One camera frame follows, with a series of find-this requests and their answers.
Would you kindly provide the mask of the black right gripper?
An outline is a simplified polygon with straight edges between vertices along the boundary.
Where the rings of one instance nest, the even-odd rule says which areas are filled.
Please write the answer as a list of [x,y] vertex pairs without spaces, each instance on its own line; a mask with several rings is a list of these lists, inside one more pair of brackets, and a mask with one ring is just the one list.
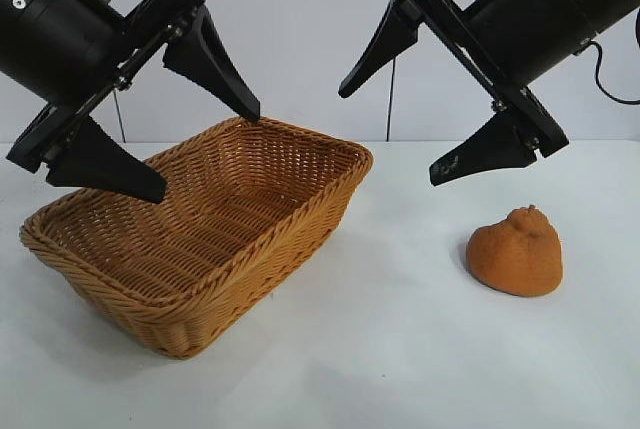
[[570,0],[390,0],[338,94],[348,98],[418,41],[426,25],[492,98],[493,116],[429,168],[439,186],[500,169],[525,168],[568,145],[529,84],[592,36]]

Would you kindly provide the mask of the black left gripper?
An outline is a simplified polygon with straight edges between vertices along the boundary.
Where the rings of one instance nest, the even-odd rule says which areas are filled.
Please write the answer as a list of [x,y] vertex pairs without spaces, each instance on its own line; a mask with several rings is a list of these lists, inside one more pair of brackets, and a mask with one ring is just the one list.
[[205,0],[143,0],[128,15],[108,0],[1,0],[1,71],[46,106],[8,159],[34,173],[49,149],[69,147],[49,166],[54,187],[104,190],[161,203],[167,181],[122,149],[89,114],[128,87],[166,44],[164,67],[240,117],[260,119],[260,101],[236,70]]

